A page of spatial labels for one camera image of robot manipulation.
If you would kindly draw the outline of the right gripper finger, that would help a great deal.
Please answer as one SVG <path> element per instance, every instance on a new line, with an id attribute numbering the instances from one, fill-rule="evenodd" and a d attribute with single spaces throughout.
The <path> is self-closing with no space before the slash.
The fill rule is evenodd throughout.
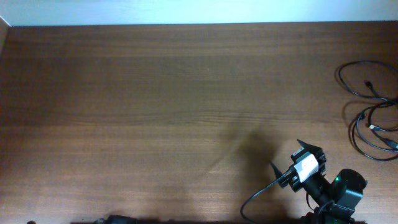
<path id="1" fill-rule="evenodd" d="M 274 171 L 275 177 L 276 177 L 276 178 L 282 177 L 282 173 L 281 173 L 281 171 L 277 168 L 277 166 L 276 166 L 273 162 L 270 162 L 270 165 L 271 165 L 271 167 L 272 167 L 272 169 L 273 169 L 273 171 Z"/>
<path id="2" fill-rule="evenodd" d="M 297 140 L 298 143 L 301 145 L 302 148 L 304 148 L 306 151 L 308 152 L 318 152 L 318 151 L 322 151 L 322 148 L 318 147 L 318 146 L 314 146 L 311 144 L 308 144 L 302 140 Z"/>

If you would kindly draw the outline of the black USB cable micro plug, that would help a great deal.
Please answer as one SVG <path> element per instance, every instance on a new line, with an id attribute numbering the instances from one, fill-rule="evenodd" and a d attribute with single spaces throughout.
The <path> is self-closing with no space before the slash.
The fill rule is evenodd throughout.
<path id="1" fill-rule="evenodd" d="M 336 76 L 337 76 L 338 81 L 341 83 L 342 87 L 346 91 L 348 91 L 349 93 L 351 93 L 353 95 L 356 95 L 358 97 L 361 97 L 361 98 L 370 99 L 370 100 L 382 100 L 382 101 L 386 101 L 388 103 L 394 104 L 396 102 L 397 98 L 391 99 L 391 98 L 382 97 L 381 95 L 376 93 L 372 82 L 370 82 L 369 80 L 365 80 L 364 84 L 371 91 L 372 95 L 360 94 L 360 93 L 354 91 L 351 87 L 349 87 L 349 85 L 345 82 L 345 80 L 344 80 L 344 78 L 342 76 L 342 71 L 346 67 L 349 67 L 351 65 L 358 65 L 358 64 L 376 64 L 376 65 L 381 65 L 383 67 L 388 68 L 390 71 L 392 71 L 394 73 L 397 73 L 397 69 L 394 68 L 391 64 L 386 63 L 386 62 L 377 61 L 377 60 L 359 60 L 359 61 L 353 61 L 353 62 L 344 63 L 344 64 L 340 65 L 336 69 Z"/>

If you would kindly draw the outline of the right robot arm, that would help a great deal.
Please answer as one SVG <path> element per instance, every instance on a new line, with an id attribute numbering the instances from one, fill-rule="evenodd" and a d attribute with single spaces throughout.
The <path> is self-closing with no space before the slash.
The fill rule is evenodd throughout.
<path id="1" fill-rule="evenodd" d="M 342 169 L 332 182 L 325 178 L 326 155 L 323 149 L 301 140 L 301 148 L 291 155 L 293 164 L 281 172 L 275 164 L 272 168 L 276 182 L 281 188 L 290 186 L 294 192 L 306 191 L 306 198 L 312 198 L 318 205 L 312 212 L 300 218 L 307 224 L 351 224 L 351 216 L 363 198 L 368 182 L 352 169 Z"/>

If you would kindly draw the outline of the black USB cable gold plug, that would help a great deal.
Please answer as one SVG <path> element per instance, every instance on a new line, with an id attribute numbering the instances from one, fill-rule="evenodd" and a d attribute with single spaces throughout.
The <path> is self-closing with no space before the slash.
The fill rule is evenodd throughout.
<path id="1" fill-rule="evenodd" d="M 363 156 L 374 161 L 389 162 L 397 160 L 397 123 L 391 127 L 383 128 L 375 124 L 373 116 L 378 109 L 391 109 L 397 107 L 396 101 L 387 101 L 361 110 L 350 126 L 350 141 L 353 147 Z M 387 157 L 377 157 L 363 149 L 359 141 L 376 151 L 389 154 Z"/>

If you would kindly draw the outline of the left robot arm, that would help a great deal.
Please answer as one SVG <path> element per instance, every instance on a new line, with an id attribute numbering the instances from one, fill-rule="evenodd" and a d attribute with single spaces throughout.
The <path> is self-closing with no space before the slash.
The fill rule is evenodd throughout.
<path id="1" fill-rule="evenodd" d="M 93 222 L 93 224 L 136 224 L 135 218 L 122 216 L 122 215 L 110 215 L 107 219 L 99 218 Z"/>

